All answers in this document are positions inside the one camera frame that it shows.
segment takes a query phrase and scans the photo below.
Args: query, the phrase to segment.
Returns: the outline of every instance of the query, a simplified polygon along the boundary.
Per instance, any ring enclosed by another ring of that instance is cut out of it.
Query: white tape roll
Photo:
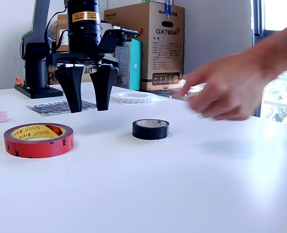
[[[156,95],[145,92],[121,92],[112,94],[111,100],[117,103],[152,103],[156,100]]]

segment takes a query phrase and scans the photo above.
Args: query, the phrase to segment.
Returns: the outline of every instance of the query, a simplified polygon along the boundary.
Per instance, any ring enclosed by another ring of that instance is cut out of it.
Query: yellow tape label
[[[12,137],[20,140],[33,138],[56,138],[66,132],[65,129],[53,125],[31,125],[21,127],[12,132]]]
[[[94,20],[100,22],[100,14],[93,11],[83,11],[72,15],[72,22]]]

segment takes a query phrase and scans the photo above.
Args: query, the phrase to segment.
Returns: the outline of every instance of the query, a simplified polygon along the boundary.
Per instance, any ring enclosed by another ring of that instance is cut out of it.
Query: red double-sided tape
[[[4,133],[6,151],[22,158],[49,158],[74,147],[73,129],[54,123],[21,125]]]

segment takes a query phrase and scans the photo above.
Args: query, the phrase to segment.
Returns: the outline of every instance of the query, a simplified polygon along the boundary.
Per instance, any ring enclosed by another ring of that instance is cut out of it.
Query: window
[[[265,88],[261,117],[287,124],[287,72]]]
[[[256,36],[263,38],[287,27],[287,0],[254,0],[254,3]],[[287,123],[287,72],[265,88],[258,117]]]
[[[287,0],[264,0],[265,30],[280,31],[287,27]]]

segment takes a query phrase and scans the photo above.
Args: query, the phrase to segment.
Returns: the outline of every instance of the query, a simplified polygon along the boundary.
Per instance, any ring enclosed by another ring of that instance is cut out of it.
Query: teal box
[[[125,47],[116,47],[114,56],[119,58],[121,63],[114,86],[140,90],[141,42],[135,39],[127,40]]]

